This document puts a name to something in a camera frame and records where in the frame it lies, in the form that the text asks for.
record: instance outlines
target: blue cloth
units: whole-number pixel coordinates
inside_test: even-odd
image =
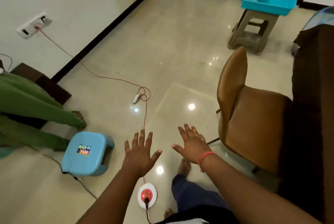
[[[199,205],[218,206],[230,210],[217,192],[207,191],[201,186],[187,181],[182,174],[177,174],[174,177],[172,193],[179,213]]]

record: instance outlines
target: wall socket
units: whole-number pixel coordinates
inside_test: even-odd
[[[41,13],[34,17],[32,20],[28,21],[26,24],[19,27],[16,32],[20,37],[24,39],[28,39],[29,37],[33,36],[38,32],[35,29],[35,25],[39,26],[41,29],[49,26],[52,23],[52,20],[46,16],[45,13]]]

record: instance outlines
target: cyan plastic tray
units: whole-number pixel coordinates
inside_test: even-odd
[[[297,0],[241,0],[242,8],[270,13],[274,15],[288,15],[297,4]]]

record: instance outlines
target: chair seat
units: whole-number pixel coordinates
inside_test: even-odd
[[[72,175],[93,175],[101,166],[107,137],[94,132],[79,132],[70,141],[61,167]]]
[[[236,99],[224,145],[256,166],[277,174],[284,113],[290,102],[285,95],[244,86]]]

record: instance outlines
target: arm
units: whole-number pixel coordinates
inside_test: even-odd
[[[172,148],[192,163],[198,163],[200,156],[211,149],[195,127],[184,127],[185,130],[179,127],[184,148],[175,144]],[[289,201],[253,182],[215,154],[207,155],[201,166],[242,224],[320,223]]]
[[[138,179],[153,168],[162,152],[159,149],[152,158],[150,157],[152,134],[152,132],[149,133],[145,145],[145,130],[141,130],[139,140],[138,133],[135,134],[131,149],[128,141],[125,142],[125,158],[122,168],[77,224],[123,223],[130,197]]]

